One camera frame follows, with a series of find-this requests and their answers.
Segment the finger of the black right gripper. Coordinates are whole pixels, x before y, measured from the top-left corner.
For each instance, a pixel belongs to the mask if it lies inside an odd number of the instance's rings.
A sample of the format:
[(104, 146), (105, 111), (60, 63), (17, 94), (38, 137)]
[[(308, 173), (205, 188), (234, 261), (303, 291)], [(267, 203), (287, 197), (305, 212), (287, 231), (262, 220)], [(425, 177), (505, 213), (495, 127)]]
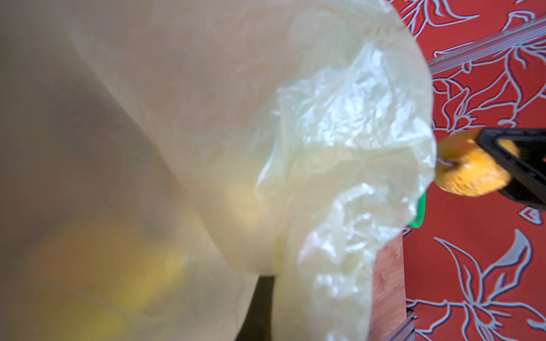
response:
[(476, 138), (511, 180), (499, 193), (507, 199), (545, 210), (545, 129), (483, 129)]

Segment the orange yellow pear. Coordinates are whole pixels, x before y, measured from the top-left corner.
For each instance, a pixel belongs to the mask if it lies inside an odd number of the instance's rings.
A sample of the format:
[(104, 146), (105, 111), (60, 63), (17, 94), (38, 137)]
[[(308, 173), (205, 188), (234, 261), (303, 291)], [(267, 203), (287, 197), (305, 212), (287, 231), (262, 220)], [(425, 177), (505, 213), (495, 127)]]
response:
[(436, 185), (451, 194), (480, 197), (506, 187), (509, 172), (477, 143), (481, 129), (458, 132), (437, 144)]

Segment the yellow plastic bag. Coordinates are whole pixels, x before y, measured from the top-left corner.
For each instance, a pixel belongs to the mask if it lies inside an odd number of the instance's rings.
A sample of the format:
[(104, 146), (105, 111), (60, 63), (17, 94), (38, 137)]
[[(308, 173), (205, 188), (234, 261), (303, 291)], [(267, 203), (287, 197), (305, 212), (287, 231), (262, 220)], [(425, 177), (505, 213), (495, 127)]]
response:
[(386, 1), (3, 1), (1, 339), (368, 339), (431, 86)]

